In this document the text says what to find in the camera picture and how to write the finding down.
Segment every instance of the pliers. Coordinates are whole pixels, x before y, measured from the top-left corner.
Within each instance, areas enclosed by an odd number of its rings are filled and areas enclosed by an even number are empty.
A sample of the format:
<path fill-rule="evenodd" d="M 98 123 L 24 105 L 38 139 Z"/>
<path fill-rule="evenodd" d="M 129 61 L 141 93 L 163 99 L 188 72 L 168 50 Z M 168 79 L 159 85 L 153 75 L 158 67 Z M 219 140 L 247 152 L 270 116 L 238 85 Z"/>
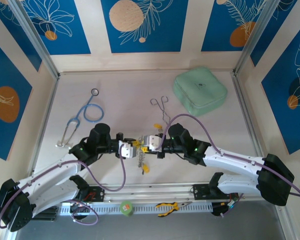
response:
<path fill-rule="evenodd" d="M 184 201 L 184 202 L 173 202 L 173 203 L 166 203 L 166 202 L 162 202 L 157 204 L 155 207 L 159 208 L 162 206 L 168 206 L 168 207 L 173 207 L 172 209 L 170 209 L 169 211 L 167 211 L 166 213 L 160 213 L 158 214 L 158 217 L 163 218 L 165 216 L 168 216 L 169 214 L 173 213 L 174 211 L 178 211 L 180 208 L 185 207 L 189 204 L 191 204 L 192 201 Z"/>

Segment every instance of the mint green pouch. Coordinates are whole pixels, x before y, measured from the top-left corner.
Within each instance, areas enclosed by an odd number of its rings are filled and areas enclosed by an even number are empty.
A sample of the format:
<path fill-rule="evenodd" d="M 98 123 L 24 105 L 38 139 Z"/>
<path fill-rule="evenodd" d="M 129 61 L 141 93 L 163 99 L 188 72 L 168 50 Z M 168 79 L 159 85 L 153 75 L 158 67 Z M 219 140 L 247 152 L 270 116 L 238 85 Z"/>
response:
<path fill-rule="evenodd" d="M 178 75 L 173 92 L 193 116 L 206 114 L 226 100 L 227 89 L 206 67 L 198 67 Z"/>

